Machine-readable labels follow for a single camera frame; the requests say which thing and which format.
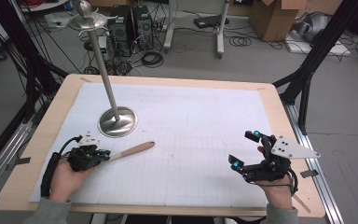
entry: round metal base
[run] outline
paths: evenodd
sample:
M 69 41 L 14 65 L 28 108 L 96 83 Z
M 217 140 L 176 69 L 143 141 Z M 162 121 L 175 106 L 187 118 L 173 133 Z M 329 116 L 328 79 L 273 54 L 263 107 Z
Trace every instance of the round metal base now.
M 122 137 L 135 129 L 138 117 L 135 112 L 127 107 L 118 106 L 119 121 L 115 121 L 112 109 L 104 112 L 98 122 L 98 129 L 107 137 Z

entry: sleeve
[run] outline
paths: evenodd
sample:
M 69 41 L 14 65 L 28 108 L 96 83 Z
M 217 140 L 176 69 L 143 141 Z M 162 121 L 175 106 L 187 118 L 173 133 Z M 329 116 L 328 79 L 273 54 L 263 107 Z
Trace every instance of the sleeve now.
M 267 205 L 267 219 L 261 224 L 298 224 L 298 210 L 282 210 Z
M 41 198 L 34 215 L 25 219 L 22 224 L 66 224 L 72 203 L 58 203 Z

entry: wooden skewer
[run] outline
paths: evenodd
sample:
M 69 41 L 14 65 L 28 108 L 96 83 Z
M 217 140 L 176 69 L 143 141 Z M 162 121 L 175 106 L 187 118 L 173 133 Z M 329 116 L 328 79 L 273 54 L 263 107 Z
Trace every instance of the wooden skewer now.
M 103 163 L 110 162 L 110 161 L 116 161 L 118 159 L 128 157 L 128 156 L 130 156 L 132 154 L 145 151 L 145 150 L 150 149 L 151 147 L 153 147 L 155 144 L 156 144 L 155 142 L 142 143 L 141 145 L 129 148 L 129 149 L 125 150 L 125 151 L 119 152 L 118 154 L 115 154 L 115 155 L 111 156 L 109 161 L 104 161 Z

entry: gray floor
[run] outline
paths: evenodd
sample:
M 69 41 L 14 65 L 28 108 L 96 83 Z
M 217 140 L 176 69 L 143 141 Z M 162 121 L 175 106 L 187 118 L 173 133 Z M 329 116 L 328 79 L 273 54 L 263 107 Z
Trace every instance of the gray floor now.
M 176 25 L 195 28 L 194 16 L 177 18 Z M 247 26 L 247 20 L 231 18 L 230 27 Z M 80 67 L 86 51 L 77 33 L 63 29 L 51 35 Z M 50 57 L 60 68 L 73 71 L 63 54 L 47 41 Z M 175 77 L 225 81 L 271 83 L 297 70 L 306 55 L 289 53 L 285 46 L 273 49 L 268 43 L 252 39 L 248 47 L 233 47 L 225 38 L 223 59 L 216 57 L 214 35 L 175 31 L 172 49 L 163 54 L 159 68 L 139 67 L 130 76 Z M 11 60 L 0 61 L 0 132 L 24 101 L 23 90 Z M 307 131 L 313 148 L 322 153 L 319 159 L 330 189 L 345 223 L 358 223 L 358 53 L 340 62 L 327 57 L 311 84 Z M 0 188 L 9 172 L 0 179 Z M 21 223 L 30 213 L 0 211 L 0 223 Z M 89 223 L 90 214 L 71 214 L 70 223 Z M 301 218 L 301 223 L 328 223 L 322 218 Z

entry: human hand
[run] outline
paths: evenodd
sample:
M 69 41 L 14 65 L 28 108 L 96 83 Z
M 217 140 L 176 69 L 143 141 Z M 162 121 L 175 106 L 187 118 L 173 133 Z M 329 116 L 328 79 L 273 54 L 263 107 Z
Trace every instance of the human hand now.
M 260 152 L 264 152 L 263 147 L 257 148 Z M 264 192 L 266 193 L 269 204 L 275 208 L 283 210 L 293 210 L 292 205 L 292 192 L 290 191 L 290 180 L 286 175 L 284 178 L 274 181 L 255 181 Z
M 68 202 L 71 195 L 80 189 L 84 180 L 95 169 L 93 167 L 87 171 L 75 172 L 67 160 L 60 160 L 51 179 L 49 199 L 55 202 Z

